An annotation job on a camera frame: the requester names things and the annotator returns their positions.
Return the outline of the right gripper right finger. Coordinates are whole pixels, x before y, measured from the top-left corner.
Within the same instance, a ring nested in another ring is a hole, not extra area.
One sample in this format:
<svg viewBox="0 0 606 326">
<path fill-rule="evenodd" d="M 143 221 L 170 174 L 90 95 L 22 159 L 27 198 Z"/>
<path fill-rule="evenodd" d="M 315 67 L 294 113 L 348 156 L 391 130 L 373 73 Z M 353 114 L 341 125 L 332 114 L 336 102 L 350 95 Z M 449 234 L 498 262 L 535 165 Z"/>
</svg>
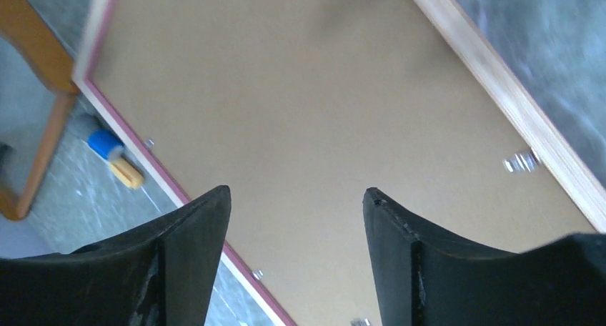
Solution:
<svg viewBox="0 0 606 326">
<path fill-rule="evenodd" d="M 364 193 L 384 325 L 603 325 L 605 236 L 570 234 L 515 254 Z"/>
</svg>

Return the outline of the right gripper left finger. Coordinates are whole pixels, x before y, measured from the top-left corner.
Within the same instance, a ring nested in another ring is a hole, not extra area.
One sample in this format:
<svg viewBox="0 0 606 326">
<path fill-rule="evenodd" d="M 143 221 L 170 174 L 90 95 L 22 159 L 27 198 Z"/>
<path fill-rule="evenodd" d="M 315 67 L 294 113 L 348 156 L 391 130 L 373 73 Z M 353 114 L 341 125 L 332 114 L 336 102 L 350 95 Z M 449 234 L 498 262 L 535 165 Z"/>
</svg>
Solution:
<svg viewBox="0 0 606 326">
<path fill-rule="evenodd" d="M 3 325 L 203 325 L 232 206 L 220 185 L 69 254 L 1 261 Z"/>
</svg>

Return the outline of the wooden shelf rack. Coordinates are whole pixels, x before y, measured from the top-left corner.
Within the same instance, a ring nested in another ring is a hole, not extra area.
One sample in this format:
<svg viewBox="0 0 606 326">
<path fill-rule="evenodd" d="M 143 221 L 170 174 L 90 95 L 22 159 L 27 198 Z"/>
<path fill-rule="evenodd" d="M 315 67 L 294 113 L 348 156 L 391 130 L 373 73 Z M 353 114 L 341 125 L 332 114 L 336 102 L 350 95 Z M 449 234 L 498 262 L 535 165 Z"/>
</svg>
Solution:
<svg viewBox="0 0 606 326">
<path fill-rule="evenodd" d="M 71 78 L 74 60 L 28 0 L 1 0 L 1 38 L 20 54 L 52 95 L 44 99 L 24 98 L 28 111 L 49 107 L 50 112 L 46 117 L 26 117 L 36 123 L 44 122 L 45 126 L 22 192 L 16 194 L 1 185 L 2 215 L 20 221 L 30 212 L 80 90 Z"/>
</svg>

